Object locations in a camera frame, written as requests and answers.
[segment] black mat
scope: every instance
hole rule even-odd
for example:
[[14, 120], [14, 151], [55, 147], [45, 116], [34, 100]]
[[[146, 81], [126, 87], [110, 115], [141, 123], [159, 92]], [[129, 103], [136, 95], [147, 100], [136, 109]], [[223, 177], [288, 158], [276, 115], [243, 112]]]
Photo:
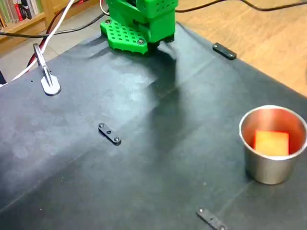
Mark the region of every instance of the black mat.
[[306, 229], [307, 156], [285, 183], [262, 185], [238, 136], [265, 104], [306, 119], [304, 97], [180, 25], [153, 57], [97, 37], [48, 65], [59, 95], [44, 95], [37, 69], [0, 89], [1, 229], [209, 230], [200, 206], [233, 230]]

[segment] book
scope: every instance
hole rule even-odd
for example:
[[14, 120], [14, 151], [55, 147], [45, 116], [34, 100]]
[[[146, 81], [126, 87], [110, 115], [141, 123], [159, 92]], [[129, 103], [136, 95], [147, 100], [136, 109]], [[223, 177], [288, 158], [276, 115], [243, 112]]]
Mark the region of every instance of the book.
[[10, 9], [10, 7], [9, 7], [9, 2], [8, 2], [8, 1], [9, 1], [9, 0], [4, 0], [5, 8], [6, 8], [6, 10], [8, 11], [9, 18], [10, 18], [10, 22], [11, 22], [11, 23], [15, 23], [15, 22], [14, 22], [13, 15], [12, 15], [12, 11], [11, 11], [11, 9]]
[[36, 3], [37, 3], [38, 11], [40, 13], [43, 13], [44, 12], [44, 8], [43, 8], [43, 5], [42, 5], [42, 1], [41, 0], [36, 0]]
[[25, 13], [26, 13], [26, 17], [27, 17], [28, 19], [32, 19], [32, 14], [31, 14], [31, 12], [30, 12], [30, 8], [29, 8], [29, 6], [28, 6], [27, 0], [21, 0], [21, 3], [22, 3], [22, 5], [23, 5], [23, 9], [24, 9], [24, 11], [25, 11]]
[[14, 20], [15, 23], [18, 23], [19, 18], [17, 16], [17, 12], [16, 12], [16, 9], [15, 9], [15, 5], [13, 4], [13, 0], [8, 0], [8, 3], [9, 3], [9, 7], [11, 9], [12, 15], [13, 15], [13, 20]]
[[37, 8], [35, 0], [31, 0], [31, 5], [32, 5], [33, 12], [35, 13], [35, 15], [39, 14], [39, 11], [38, 11], [38, 8]]
[[27, 13], [24, 10], [23, 5], [21, 4], [21, 0], [17, 0], [17, 2], [18, 2], [18, 7], [19, 7], [19, 10], [20, 10], [21, 16], [22, 16], [22, 18], [24, 20], [24, 19], [27, 18]]
[[19, 19], [19, 21], [21, 22], [21, 21], [23, 20], [23, 17], [22, 17], [22, 15], [21, 15], [21, 12], [20, 12], [20, 9], [19, 9], [17, 0], [13, 0], [13, 3], [14, 3], [14, 6], [15, 6], [15, 10], [16, 10], [18, 19]]
[[34, 17], [35, 16], [35, 13], [34, 13], [34, 11], [33, 11], [33, 8], [32, 8], [32, 5], [31, 5], [31, 1], [30, 0], [26, 0], [27, 1], [27, 3], [28, 3], [28, 7], [29, 7], [29, 10], [30, 10], [30, 12], [31, 12], [31, 15], [32, 15], [32, 17]]
[[6, 24], [5, 20], [4, 20], [4, 16], [3, 16], [2, 10], [0, 10], [0, 26], [1, 26], [2, 29], [7, 26], [7, 24]]
[[2, 11], [2, 13], [3, 13], [5, 22], [6, 22], [6, 23], [10, 23], [9, 13], [8, 13], [8, 11], [6, 10], [4, 0], [0, 0], [0, 8], [1, 8], [1, 11]]

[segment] stainless steel cup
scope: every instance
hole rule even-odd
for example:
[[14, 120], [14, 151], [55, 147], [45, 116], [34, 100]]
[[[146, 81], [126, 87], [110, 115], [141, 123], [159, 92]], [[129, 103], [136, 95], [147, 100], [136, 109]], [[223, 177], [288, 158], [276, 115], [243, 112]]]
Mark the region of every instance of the stainless steel cup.
[[[289, 134], [289, 156], [265, 156], [254, 147], [255, 131], [280, 131]], [[307, 124], [297, 113], [275, 105], [265, 105], [246, 113], [239, 134], [245, 149], [245, 167], [249, 175], [264, 184], [287, 179], [298, 156], [307, 146]]]

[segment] green 3d-printed part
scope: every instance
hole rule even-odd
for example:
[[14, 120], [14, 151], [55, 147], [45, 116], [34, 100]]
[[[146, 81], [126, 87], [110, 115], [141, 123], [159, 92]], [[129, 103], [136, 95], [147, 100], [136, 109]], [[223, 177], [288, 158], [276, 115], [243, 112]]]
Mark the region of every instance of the green 3d-printed part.
[[146, 53], [175, 33], [178, 0], [107, 0], [110, 19], [100, 24], [114, 49]]

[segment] orange block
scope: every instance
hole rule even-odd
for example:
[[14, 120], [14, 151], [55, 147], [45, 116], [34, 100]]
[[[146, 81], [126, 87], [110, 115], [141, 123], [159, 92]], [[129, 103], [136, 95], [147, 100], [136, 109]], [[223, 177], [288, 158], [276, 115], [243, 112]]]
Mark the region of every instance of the orange block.
[[254, 149], [266, 156], [288, 156], [289, 134], [256, 130]]

